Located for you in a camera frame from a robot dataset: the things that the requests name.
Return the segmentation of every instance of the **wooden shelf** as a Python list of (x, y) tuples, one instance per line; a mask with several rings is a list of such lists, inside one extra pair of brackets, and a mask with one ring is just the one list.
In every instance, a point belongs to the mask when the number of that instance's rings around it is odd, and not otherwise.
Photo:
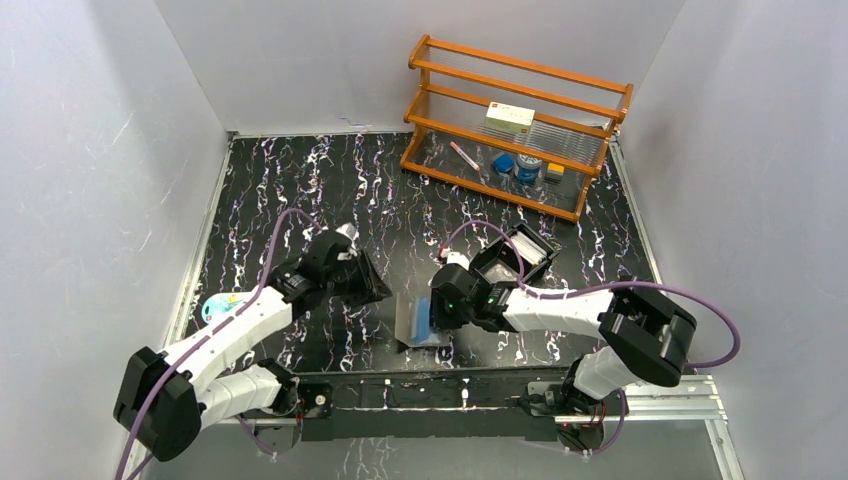
[[(627, 114), (632, 85), (434, 40), (427, 35), (413, 49), (409, 67), (420, 69), (421, 80), (404, 115), (404, 121), (415, 124), (415, 135), (401, 159), (403, 168), (577, 221), (591, 179), (598, 176), (603, 167), (609, 138)], [(603, 129), (595, 128), (537, 110), (527, 134), (491, 129), (484, 125), (486, 110), (491, 101), (503, 102), (502, 99), (489, 99), (436, 85), (431, 83), (433, 73), (542, 100), (560, 108), (588, 112), (608, 122)], [(620, 98), (614, 108), (570, 98), (562, 93), (561, 86), (566, 83), (611, 92)], [(428, 131), (439, 132), (439, 136), (429, 137), (430, 145), (424, 148), (427, 153), (422, 154), (419, 149)], [(487, 152), (492, 154), (495, 151), (492, 149), (497, 149), (536, 157), (547, 164), (561, 165), (566, 172), (559, 182), (551, 183), (544, 175), (547, 165), (543, 165), (543, 173), (536, 182), (526, 185), (509, 176), (499, 176), (491, 169), (489, 159), (482, 158), (478, 163), (486, 171), (477, 173), (452, 150), (436, 147), (448, 138), (461, 145), (462, 142), (486, 145), (490, 147)], [(473, 143), (466, 143), (463, 149), (473, 147)], [(440, 158), (434, 158), (433, 152)]]

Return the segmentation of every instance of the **marble surface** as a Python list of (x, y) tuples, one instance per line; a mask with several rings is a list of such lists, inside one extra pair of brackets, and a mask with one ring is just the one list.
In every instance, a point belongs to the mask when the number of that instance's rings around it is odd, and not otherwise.
[[(277, 215), (291, 206), (332, 228), (353, 222), (359, 244), (395, 295), (429, 294), (438, 246), (469, 219), (502, 227), (523, 220), (538, 229), (561, 249), (544, 279), (550, 287), (579, 288), (619, 275), (651, 279), (609, 158), (575, 225), (402, 171), (400, 156), (410, 138), (398, 133), (235, 140), (187, 334), (203, 326), (199, 310), (210, 295), (253, 288)], [(473, 255), (493, 238), (491, 232), (469, 229), (454, 248)], [(306, 241), (300, 225), (289, 225), (274, 262), (297, 255)], [(394, 312), (394, 298), (356, 310), (331, 302), (265, 339), (234, 368), (263, 358), (276, 358), (298, 372), (568, 365), (597, 346), (595, 340), (559, 332), (492, 334), (469, 325), (450, 347), (399, 351)]]

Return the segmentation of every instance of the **storage box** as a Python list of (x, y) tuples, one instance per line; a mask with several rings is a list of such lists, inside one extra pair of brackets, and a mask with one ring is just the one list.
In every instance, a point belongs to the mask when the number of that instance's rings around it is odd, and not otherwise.
[(529, 108), (515, 107), (504, 103), (491, 102), (486, 112), (485, 125), (495, 130), (509, 133), (527, 133), (533, 124), (536, 112)]

